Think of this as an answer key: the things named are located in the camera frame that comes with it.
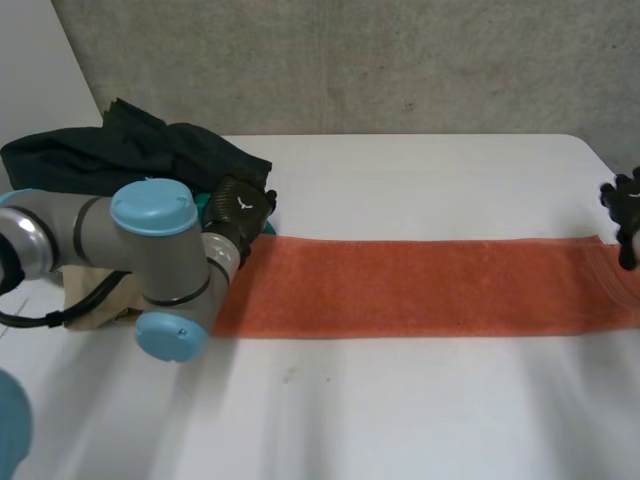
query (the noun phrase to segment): red towel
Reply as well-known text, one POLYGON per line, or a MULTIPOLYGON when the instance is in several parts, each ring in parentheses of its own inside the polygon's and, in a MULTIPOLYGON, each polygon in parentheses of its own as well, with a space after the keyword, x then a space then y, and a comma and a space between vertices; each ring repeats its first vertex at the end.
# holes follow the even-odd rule
POLYGON ((388 242, 262 236, 219 336, 572 335, 636 327, 640 277, 597 237, 388 242))

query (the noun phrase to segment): dark green cloth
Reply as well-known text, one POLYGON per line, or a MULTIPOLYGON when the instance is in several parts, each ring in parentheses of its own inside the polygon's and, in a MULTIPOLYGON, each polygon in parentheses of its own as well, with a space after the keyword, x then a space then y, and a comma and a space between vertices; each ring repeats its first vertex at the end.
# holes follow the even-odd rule
POLYGON ((16 190, 112 196, 128 183, 172 178, 194 194, 231 175, 264 190, 271 163, 209 130, 164 121, 118 99, 101 128, 64 128, 30 135, 0 149, 16 190))

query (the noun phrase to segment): beige cloth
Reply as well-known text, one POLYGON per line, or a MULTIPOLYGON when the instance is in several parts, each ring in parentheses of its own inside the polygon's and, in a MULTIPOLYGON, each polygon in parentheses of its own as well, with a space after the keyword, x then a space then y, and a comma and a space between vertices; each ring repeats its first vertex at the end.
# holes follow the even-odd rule
MULTIPOLYGON (((64 282, 64 308, 67 309, 85 298, 112 270, 66 266, 62 268, 64 282)), ((125 276, 104 302, 86 315, 75 320, 68 328, 92 330, 114 321, 134 321, 147 308, 138 289, 135 275, 125 276)))

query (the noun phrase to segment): table surface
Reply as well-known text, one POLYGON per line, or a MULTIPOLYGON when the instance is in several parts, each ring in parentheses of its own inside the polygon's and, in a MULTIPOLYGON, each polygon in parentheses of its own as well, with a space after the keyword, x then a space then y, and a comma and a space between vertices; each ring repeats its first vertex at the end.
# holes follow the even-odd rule
MULTIPOLYGON (((231 140, 274 162, 283 235, 614 240, 598 202, 612 174, 573 137, 231 140)), ((25 300, 37 315, 63 293, 28 282, 0 307, 25 300)), ((17 479, 626 479, 640 475, 638 345, 637 331, 213 339, 176 365, 147 356, 127 327, 5 330, 0 367, 35 412, 17 479)))

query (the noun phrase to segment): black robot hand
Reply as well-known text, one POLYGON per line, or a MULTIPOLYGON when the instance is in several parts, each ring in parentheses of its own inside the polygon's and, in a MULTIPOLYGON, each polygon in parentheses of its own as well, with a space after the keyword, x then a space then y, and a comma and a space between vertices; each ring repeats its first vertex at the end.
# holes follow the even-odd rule
POLYGON ((602 185, 600 202, 620 226, 616 236, 620 242, 618 263, 625 270, 634 270, 638 266, 632 242, 633 236, 640 231, 640 167, 633 171, 633 179, 616 175, 615 186, 610 183, 602 185))
POLYGON ((224 177, 206 205, 203 232, 231 240, 241 255, 241 266, 251 253, 251 243, 264 229, 276 208, 276 192, 264 192, 234 177, 224 177))

